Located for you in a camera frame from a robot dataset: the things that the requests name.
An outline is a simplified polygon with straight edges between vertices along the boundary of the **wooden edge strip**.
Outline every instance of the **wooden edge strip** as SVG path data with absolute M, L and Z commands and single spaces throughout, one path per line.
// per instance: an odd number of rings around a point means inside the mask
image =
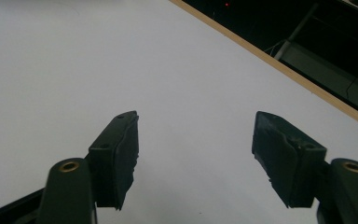
M 299 85 L 303 86 L 305 89 L 309 90 L 313 94 L 317 95 L 318 97 L 325 100 L 328 104 L 334 106 L 335 108 L 339 109 L 340 111 L 344 112 L 351 118 L 358 121 L 358 111 L 355 110 L 353 107 L 345 104 L 344 102 L 340 101 L 337 97 L 330 94 L 329 92 L 323 90 L 319 86 L 315 85 L 311 81 L 307 80 L 297 72 L 293 71 L 289 67 L 285 66 L 284 64 L 278 62 L 271 56 L 269 56 L 267 53 L 262 51 L 261 49 L 258 49 L 251 43 L 247 42 L 246 40 L 242 39 L 240 36 L 234 34 L 230 30 L 228 30 L 226 27 L 222 26 L 221 24 L 217 23 L 216 21 L 212 20 L 211 18 L 205 16 L 203 13 L 199 12 L 189 4 L 183 2 L 182 0 L 170 0 L 172 3 L 176 4 L 180 8 L 182 8 L 184 11 L 190 13 L 194 17 L 198 18 L 199 20 L 205 22 L 218 32 L 222 33 L 223 35 L 230 38 L 232 41 L 239 44 L 244 49 L 249 50 L 251 53 L 253 53 L 256 57 L 260 58 L 264 62 L 268 63 L 275 69 L 279 70 L 284 75 L 291 78 L 293 81 L 298 83 Z

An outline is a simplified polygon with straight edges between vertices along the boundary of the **white tabletop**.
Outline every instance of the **white tabletop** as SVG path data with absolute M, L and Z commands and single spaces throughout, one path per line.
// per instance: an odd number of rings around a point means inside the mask
M 171 2 L 0 0 L 0 206 L 130 110 L 135 180 L 100 223 L 316 223 L 254 159 L 258 110 L 358 160 L 357 121 Z

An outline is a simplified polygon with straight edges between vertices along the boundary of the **white table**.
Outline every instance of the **white table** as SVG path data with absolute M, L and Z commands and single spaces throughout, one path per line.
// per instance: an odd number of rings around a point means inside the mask
M 0 0 L 0 206 L 133 109 L 135 181 L 100 223 L 316 223 L 254 159 L 258 110 L 358 160 L 357 121 L 171 2 Z

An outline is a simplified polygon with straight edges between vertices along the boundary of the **brown wooden trim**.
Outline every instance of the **brown wooden trim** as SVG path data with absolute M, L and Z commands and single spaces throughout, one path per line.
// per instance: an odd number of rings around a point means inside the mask
M 260 58 L 264 62 L 268 63 L 269 65 L 271 65 L 275 69 L 279 70 L 283 74 L 287 75 L 293 81 L 295 81 L 296 83 L 300 84 L 301 86 L 303 86 L 307 90 L 311 91 L 313 94 L 319 96 L 320 98 L 325 100 L 330 105 L 333 105 L 334 107 L 336 107 L 340 111 L 344 112 L 345 114 L 347 114 L 351 118 L 353 118 L 353 119 L 358 121 L 358 111 L 355 110 L 354 108 L 352 108 L 351 106 L 345 104 L 344 102 L 340 101 L 337 97 L 335 97 L 332 94 L 328 93 L 327 91 L 323 90 L 319 86 L 313 84 L 312 82 L 310 82 L 309 80 L 307 80 L 306 78 L 304 78 L 303 76 L 298 74 L 297 72 L 293 71 L 292 69 L 290 69 L 289 67 L 285 66 L 284 64 L 278 62 L 277 60 L 275 60 L 274 58 L 269 56 L 267 53 L 265 53 L 261 49 L 258 49 L 254 45 L 252 45 L 249 42 L 247 42 L 246 40 L 242 39 L 240 36 L 234 34 L 230 30 L 228 30 L 226 27 L 220 25 L 219 23 L 217 23 L 216 21 L 212 20 L 211 18 L 205 16 L 204 14 L 202 14 L 199 11 L 197 11 L 195 8 L 193 8 L 192 6 L 188 5 L 187 3 L 183 2 L 182 0 L 171 0 L 171 2 L 176 4 L 177 6 L 179 6 L 180 8 L 185 10 L 186 12 L 190 13 L 194 17 L 198 18 L 199 20 L 205 22 L 206 24 L 208 24 L 209 26 L 211 26 L 215 30 L 219 31 L 223 35 L 227 36 L 228 38 L 230 38 L 231 40 L 233 40 L 234 42 L 239 44 L 244 49 L 249 50 L 255 56 L 257 56 L 258 58 Z

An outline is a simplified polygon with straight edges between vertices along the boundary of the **dark object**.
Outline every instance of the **dark object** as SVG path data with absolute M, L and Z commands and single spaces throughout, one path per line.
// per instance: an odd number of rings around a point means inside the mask
M 286 206 L 320 202 L 321 224 L 358 224 L 358 161 L 324 161 L 326 148 L 285 119 L 257 112 L 252 152 Z
M 44 189 L 0 208 L 0 223 L 97 223 L 98 207 L 121 209 L 138 158 L 136 111 L 116 116 L 86 159 L 55 164 Z

